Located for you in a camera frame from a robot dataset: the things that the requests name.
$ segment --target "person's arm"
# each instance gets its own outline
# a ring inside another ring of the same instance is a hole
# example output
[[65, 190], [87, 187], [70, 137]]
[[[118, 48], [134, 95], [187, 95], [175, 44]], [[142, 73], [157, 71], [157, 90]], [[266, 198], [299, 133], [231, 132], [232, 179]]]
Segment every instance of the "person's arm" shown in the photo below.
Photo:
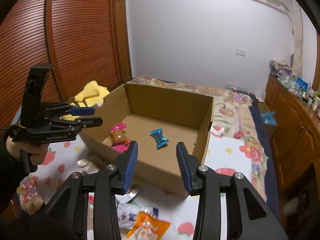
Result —
[[32, 153], [31, 162], [40, 165], [44, 161], [48, 146], [48, 144], [36, 146], [28, 142], [12, 142], [8, 133], [0, 135], [0, 213], [8, 207], [23, 178], [28, 176], [20, 160], [20, 150]]

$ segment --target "beige curtain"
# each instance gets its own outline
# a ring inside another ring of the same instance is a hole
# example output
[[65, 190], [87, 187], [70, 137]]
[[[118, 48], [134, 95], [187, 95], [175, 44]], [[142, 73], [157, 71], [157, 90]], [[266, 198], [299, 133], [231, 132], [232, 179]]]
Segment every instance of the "beige curtain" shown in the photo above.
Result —
[[293, 38], [294, 38], [294, 53], [292, 76], [302, 78], [303, 70], [303, 25], [301, 7], [296, 0], [283, 0], [288, 17], [292, 24]]

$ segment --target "metal bolt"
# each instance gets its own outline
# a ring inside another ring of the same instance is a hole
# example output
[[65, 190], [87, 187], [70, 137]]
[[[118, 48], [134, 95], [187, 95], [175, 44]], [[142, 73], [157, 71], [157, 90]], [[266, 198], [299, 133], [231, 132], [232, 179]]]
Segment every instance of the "metal bolt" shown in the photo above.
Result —
[[198, 169], [201, 170], [201, 171], [207, 171], [207, 170], [208, 170], [208, 167], [205, 166], [205, 165], [200, 165], [200, 166], [198, 167]]
[[236, 177], [237, 179], [243, 179], [244, 175], [243, 175], [241, 172], [236, 172], [236, 173], [235, 173], [235, 177]]
[[117, 166], [115, 166], [114, 164], [109, 164], [109, 165], [107, 166], [107, 169], [108, 169], [109, 171], [114, 171], [116, 168], [117, 168]]
[[80, 172], [73, 172], [72, 174], [71, 174], [71, 178], [73, 178], [73, 179], [77, 179], [77, 178], [79, 178], [81, 176], [81, 173]]

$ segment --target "orange snack package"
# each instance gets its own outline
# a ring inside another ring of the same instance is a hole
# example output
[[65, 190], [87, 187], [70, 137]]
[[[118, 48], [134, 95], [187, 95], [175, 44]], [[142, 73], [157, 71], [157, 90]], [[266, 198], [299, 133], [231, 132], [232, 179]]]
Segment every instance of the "orange snack package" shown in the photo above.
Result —
[[133, 228], [125, 235], [130, 240], [159, 240], [171, 223], [139, 212]]

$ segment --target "cardboard box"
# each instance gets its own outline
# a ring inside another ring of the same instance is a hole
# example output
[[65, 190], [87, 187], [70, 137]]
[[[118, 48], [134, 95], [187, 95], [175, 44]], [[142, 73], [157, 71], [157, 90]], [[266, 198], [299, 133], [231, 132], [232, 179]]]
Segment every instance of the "cardboard box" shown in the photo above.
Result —
[[[189, 154], [204, 163], [209, 143], [214, 99], [186, 91], [140, 84], [121, 85], [104, 98], [95, 116], [101, 127], [84, 129], [80, 135], [86, 146], [106, 163], [121, 154], [111, 148], [110, 129], [124, 122], [129, 140], [138, 143], [135, 176], [157, 187], [186, 195], [176, 157], [176, 145], [185, 143]], [[162, 128], [166, 147], [156, 148], [150, 132]]]
[[[262, 113], [262, 114], [270, 112], [270, 109], [265, 102], [258, 102], [258, 108], [259, 108], [260, 113]], [[277, 129], [277, 126], [266, 124], [266, 123], [264, 124], [264, 127], [268, 133], [269, 138], [271, 138], [274, 131]]]

